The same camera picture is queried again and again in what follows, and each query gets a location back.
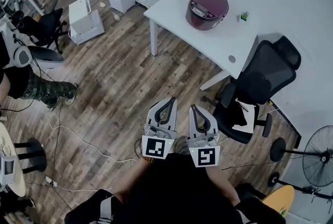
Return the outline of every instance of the fan stand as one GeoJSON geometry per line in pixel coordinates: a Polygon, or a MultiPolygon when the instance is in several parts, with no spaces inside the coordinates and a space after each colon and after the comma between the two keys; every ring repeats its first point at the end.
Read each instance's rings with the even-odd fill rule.
{"type": "Polygon", "coordinates": [[[267,182],[268,187],[273,187],[277,183],[279,183],[281,185],[290,185],[290,186],[293,186],[293,188],[295,190],[301,191],[302,193],[313,194],[315,196],[318,196],[318,197],[323,198],[323,199],[328,199],[328,200],[333,199],[333,196],[318,193],[317,189],[314,189],[314,188],[300,188],[298,186],[289,184],[285,181],[281,181],[281,180],[279,180],[279,178],[280,178],[280,173],[279,172],[272,173],[270,175],[270,177],[268,178],[268,182],[267,182]]]}
{"type": "Polygon", "coordinates": [[[278,162],[283,158],[283,155],[285,153],[308,155],[308,156],[318,156],[318,157],[320,157],[321,162],[323,162],[325,164],[328,163],[329,160],[333,156],[332,149],[327,149],[326,151],[321,152],[321,153],[308,153],[308,152],[286,150],[286,141],[283,138],[277,138],[271,147],[271,152],[270,152],[271,160],[273,162],[278,162]]]}

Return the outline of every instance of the cable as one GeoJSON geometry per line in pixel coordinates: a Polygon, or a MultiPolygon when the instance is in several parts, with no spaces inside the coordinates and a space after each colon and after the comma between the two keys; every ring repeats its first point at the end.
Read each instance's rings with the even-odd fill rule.
{"type": "Polygon", "coordinates": [[[86,189],[71,190],[71,189],[67,189],[67,188],[65,188],[65,187],[62,187],[62,186],[60,186],[60,185],[57,185],[57,187],[60,187],[60,188],[62,188],[62,189],[64,189],[64,190],[66,190],[66,191],[70,191],[70,192],[81,192],[81,191],[84,191],[84,192],[97,192],[98,190],[100,190],[100,189],[98,189],[98,190],[86,190],[86,189]]]}
{"type": "MultiPolygon", "coordinates": [[[[62,109],[62,102],[63,102],[63,100],[61,100],[61,105],[60,105],[60,110],[59,110],[59,116],[58,116],[59,117],[59,127],[60,127],[60,113],[61,113],[61,109],[62,109]]],[[[55,167],[56,167],[56,153],[57,153],[57,146],[58,146],[59,134],[60,134],[60,129],[58,129],[56,147],[54,149],[54,154],[53,154],[53,169],[52,169],[52,177],[51,177],[52,180],[54,180],[53,176],[54,176],[54,171],[55,171],[55,167]]]]}
{"type": "Polygon", "coordinates": [[[32,102],[30,103],[30,105],[28,105],[26,108],[21,109],[21,110],[12,110],[12,109],[7,109],[7,108],[0,108],[0,110],[10,111],[10,112],[21,112],[21,111],[26,110],[27,108],[29,108],[32,105],[33,101],[35,101],[35,99],[32,100],[32,102]]]}
{"type": "Polygon", "coordinates": [[[31,184],[31,185],[35,184],[35,185],[38,185],[38,186],[44,186],[44,187],[52,188],[52,187],[49,186],[49,185],[39,184],[39,183],[35,183],[35,182],[27,182],[27,181],[26,181],[25,183],[27,183],[27,184],[31,184]]]}
{"type": "Polygon", "coordinates": [[[223,139],[222,141],[218,142],[217,144],[221,144],[221,143],[223,143],[224,141],[226,141],[226,140],[228,140],[228,139],[229,139],[229,137],[223,139]]]}
{"type": "Polygon", "coordinates": [[[69,206],[69,204],[67,204],[67,202],[61,197],[61,195],[56,191],[56,189],[54,189],[54,188],[52,188],[55,192],[56,192],[56,194],[58,194],[58,196],[61,198],[61,200],[63,200],[63,202],[69,207],[69,209],[71,209],[71,211],[73,210],[73,208],[71,208],[70,206],[69,206]]]}
{"type": "Polygon", "coordinates": [[[54,79],[52,79],[43,69],[40,68],[40,70],[42,71],[42,73],[46,74],[51,80],[55,81],[54,79]]]}
{"type": "Polygon", "coordinates": [[[65,128],[65,129],[68,129],[69,131],[71,131],[72,133],[74,133],[75,134],[75,136],[76,137],[78,137],[80,140],[81,140],[81,142],[83,142],[83,143],[85,143],[85,144],[87,144],[87,145],[89,145],[89,146],[92,146],[93,148],[95,148],[96,150],[98,150],[99,151],[99,153],[101,154],[101,155],[103,155],[103,156],[105,156],[105,157],[108,157],[108,158],[111,158],[113,161],[115,161],[115,162],[118,162],[118,163],[124,163],[124,162],[127,162],[127,161],[137,161],[136,159],[133,159],[133,158],[130,158],[130,159],[126,159],[126,160],[123,160],[123,161],[118,161],[118,160],[116,160],[115,158],[113,158],[112,156],[110,156],[110,155],[105,155],[105,154],[103,154],[95,145],[93,145],[93,144],[90,144],[90,143],[87,143],[87,142],[85,142],[84,140],[82,140],[76,133],[75,133],[75,131],[73,131],[73,130],[71,130],[70,128],[67,128],[66,126],[63,126],[63,125],[59,125],[59,126],[57,126],[57,127],[55,127],[55,128],[53,128],[52,127],[52,125],[51,125],[51,122],[50,122],[50,118],[48,117],[48,115],[43,111],[43,113],[44,113],[44,115],[47,117],[47,119],[48,119],[48,123],[49,123],[49,125],[50,125],[50,127],[51,127],[51,129],[52,130],[56,130],[56,129],[59,129],[59,128],[65,128]]]}
{"type": "Polygon", "coordinates": [[[299,157],[293,157],[293,158],[290,157],[290,158],[287,158],[285,160],[280,160],[280,161],[276,161],[276,162],[267,162],[267,163],[261,163],[261,164],[242,165],[242,166],[231,166],[231,167],[228,167],[228,168],[223,168],[221,170],[227,170],[227,169],[230,169],[230,168],[254,167],[254,166],[267,165],[267,164],[275,164],[275,163],[280,163],[280,162],[286,161],[288,159],[298,159],[298,158],[301,158],[301,157],[303,157],[303,155],[299,156],[299,157]]]}
{"type": "Polygon", "coordinates": [[[277,111],[277,110],[280,110],[280,108],[275,108],[271,111],[269,111],[268,113],[264,114],[263,116],[261,116],[260,118],[258,118],[258,120],[262,119],[264,116],[266,116],[267,114],[271,113],[271,112],[274,112],[274,111],[277,111]]]}

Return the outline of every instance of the rice cooker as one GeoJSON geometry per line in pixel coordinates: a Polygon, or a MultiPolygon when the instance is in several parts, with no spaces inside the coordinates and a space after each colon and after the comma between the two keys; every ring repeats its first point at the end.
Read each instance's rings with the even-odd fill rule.
{"type": "Polygon", "coordinates": [[[228,10],[228,0],[189,0],[186,20],[198,30],[210,30],[223,20],[228,10]]]}

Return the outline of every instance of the chair backrest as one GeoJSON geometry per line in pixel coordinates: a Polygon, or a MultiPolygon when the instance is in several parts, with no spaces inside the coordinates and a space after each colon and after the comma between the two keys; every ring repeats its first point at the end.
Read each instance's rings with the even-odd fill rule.
{"type": "Polygon", "coordinates": [[[290,63],[294,70],[300,67],[302,60],[301,55],[287,37],[282,36],[278,41],[273,43],[273,48],[278,51],[282,58],[290,63]]]}
{"type": "Polygon", "coordinates": [[[44,25],[35,21],[32,17],[25,16],[21,20],[22,26],[19,27],[19,32],[28,36],[35,36],[39,41],[45,40],[44,25]]]}
{"type": "Polygon", "coordinates": [[[253,103],[264,104],[295,78],[296,72],[290,62],[273,48],[271,42],[262,41],[248,67],[232,81],[253,103]]]}

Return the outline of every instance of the table leg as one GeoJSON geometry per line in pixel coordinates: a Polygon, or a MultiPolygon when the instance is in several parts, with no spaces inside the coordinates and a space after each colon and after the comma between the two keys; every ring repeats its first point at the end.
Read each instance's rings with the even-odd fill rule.
{"type": "Polygon", "coordinates": [[[152,19],[150,19],[149,22],[150,22],[151,54],[156,56],[157,55],[157,24],[152,19]]]}
{"type": "Polygon", "coordinates": [[[44,151],[37,151],[37,152],[30,152],[30,153],[26,153],[26,154],[17,155],[19,160],[32,158],[32,157],[38,157],[38,156],[45,156],[45,152],[44,151]]]}
{"type": "Polygon", "coordinates": [[[27,174],[29,172],[33,172],[33,171],[38,170],[38,168],[39,168],[38,166],[32,166],[32,167],[29,167],[29,168],[23,168],[22,172],[23,172],[23,174],[27,174]]]}
{"type": "Polygon", "coordinates": [[[25,147],[30,147],[31,143],[14,143],[15,148],[25,148],[25,147]]]}
{"type": "Polygon", "coordinates": [[[203,85],[201,85],[200,89],[204,91],[209,87],[213,86],[214,84],[218,83],[219,81],[225,79],[229,75],[230,74],[227,71],[222,70],[219,74],[215,75],[213,78],[211,78],[210,80],[206,81],[203,85]]]}
{"type": "Polygon", "coordinates": [[[44,15],[44,10],[40,9],[34,0],[29,0],[29,2],[33,5],[36,11],[41,14],[41,16],[44,15]]]}

